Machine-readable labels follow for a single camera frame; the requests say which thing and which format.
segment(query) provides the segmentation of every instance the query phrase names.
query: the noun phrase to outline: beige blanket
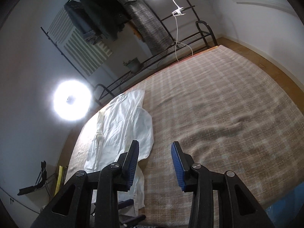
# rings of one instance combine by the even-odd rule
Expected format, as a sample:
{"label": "beige blanket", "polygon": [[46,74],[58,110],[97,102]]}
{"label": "beige blanket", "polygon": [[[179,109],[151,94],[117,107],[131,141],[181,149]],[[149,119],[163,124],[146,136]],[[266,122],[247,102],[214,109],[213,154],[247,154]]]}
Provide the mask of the beige blanket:
{"label": "beige blanket", "polygon": [[[139,163],[147,224],[188,225],[192,194],[177,184],[170,152],[176,140],[209,170],[235,171],[265,208],[304,180],[303,115],[273,79],[232,50],[200,53],[134,89],[146,91],[143,108],[154,130],[150,156]],[[95,120],[79,136],[67,179],[83,168]]]}

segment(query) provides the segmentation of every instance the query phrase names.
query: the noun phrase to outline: blue gripper pad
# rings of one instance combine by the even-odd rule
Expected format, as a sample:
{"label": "blue gripper pad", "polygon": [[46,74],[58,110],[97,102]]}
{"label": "blue gripper pad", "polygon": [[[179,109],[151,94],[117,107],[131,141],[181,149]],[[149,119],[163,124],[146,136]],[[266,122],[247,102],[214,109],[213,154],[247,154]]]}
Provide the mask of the blue gripper pad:
{"label": "blue gripper pad", "polygon": [[130,158],[130,163],[129,167],[127,169],[127,186],[130,190],[131,186],[133,185],[133,180],[135,176],[135,171],[136,171],[136,166],[137,166],[137,160],[138,160],[138,155],[139,155],[139,143],[132,142],[129,152],[132,152],[131,158]]}
{"label": "blue gripper pad", "polygon": [[172,145],[171,145],[171,156],[172,156],[172,160],[173,160],[173,165],[174,165],[178,185],[181,187],[181,190],[184,191],[185,187],[186,187],[185,171],[181,164],[181,160],[178,156],[177,149],[176,149],[174,143],[172,143]]}

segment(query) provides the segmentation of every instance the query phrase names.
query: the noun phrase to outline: screw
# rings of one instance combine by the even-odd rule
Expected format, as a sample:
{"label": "screw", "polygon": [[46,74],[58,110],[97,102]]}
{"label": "screw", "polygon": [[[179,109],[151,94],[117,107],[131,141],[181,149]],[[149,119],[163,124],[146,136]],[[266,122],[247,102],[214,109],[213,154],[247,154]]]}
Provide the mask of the screw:
{"label": "screw", "polygon": [[229,177],[234,177],[235,173],[232,170],[226,172],[226,175]]}
{"label": "screw", "polygon": [[86,172],[84,170],[79,170],[76,172],[76,176],[82,177]]}
{"label": "screw", "polygon": [[194,164],[192,165],[192,167],[193,167],[194,169],[200,169],[200,168],[202,168],[202,165],[201,165],[201,164],[198,164],[198,163],[194,163]]}
{"label": "screw", "polygon": [[111,164],[111,168],[113,168],[113,169],[116,169],[116,168],[118,168],[119,167],[119,164],[118,163],[112,163]]}

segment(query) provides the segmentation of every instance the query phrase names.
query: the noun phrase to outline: wooden floor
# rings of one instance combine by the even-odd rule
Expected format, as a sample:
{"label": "wooden floor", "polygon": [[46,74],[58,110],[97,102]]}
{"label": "wooden floor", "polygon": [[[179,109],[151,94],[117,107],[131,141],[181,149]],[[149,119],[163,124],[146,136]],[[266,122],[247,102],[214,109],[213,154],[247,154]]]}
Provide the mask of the wooden floor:
{"label": "wooden floor", "polygon": [[[288,94],[288,96],[297,105],[299,110],[304,113],[304,93],[284,72],[282,72],[279,68],[273,65],[270,61],[266,60],[265,58],[255,53],[254,51],[246,48],[245,46],[242,46],[236,42],[225,38],[217,39],[217,41],[219,45],[224,45],[225,47],[230,48],[231,50],[252,61],[255,65],[264,70]],[[83,122],[79,123],[69,134],[61,152],[60,158],[58,160],[56,169],[57,174],[59,165],[66,166],[69,164],[74,146],[76,144],[77,138],[80,134],[83,125]],[[52,185],[52,192],[55,190],[54,183],[55,181]]]}

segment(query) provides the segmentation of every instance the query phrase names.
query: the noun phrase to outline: mattress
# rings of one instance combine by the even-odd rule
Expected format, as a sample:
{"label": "mattress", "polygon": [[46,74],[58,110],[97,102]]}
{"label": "mattress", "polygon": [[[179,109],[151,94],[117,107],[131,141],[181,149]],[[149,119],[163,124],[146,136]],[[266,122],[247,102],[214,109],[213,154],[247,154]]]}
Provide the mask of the mattress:
{"label": "mattress", "polygon": [[[211,171],[233,170],[266,208],[304,180],[304,117],[288,95],[252,62],[219,46],[140,82],[152,116],[154,145],[139,162],[145,177],[145,224],[187,226],[192,194],[177,184],[171,143],[179,141]],[[83,127],[66,178],[83,169],[95,132]],[[218,224],[217,198],[215,224]]]}

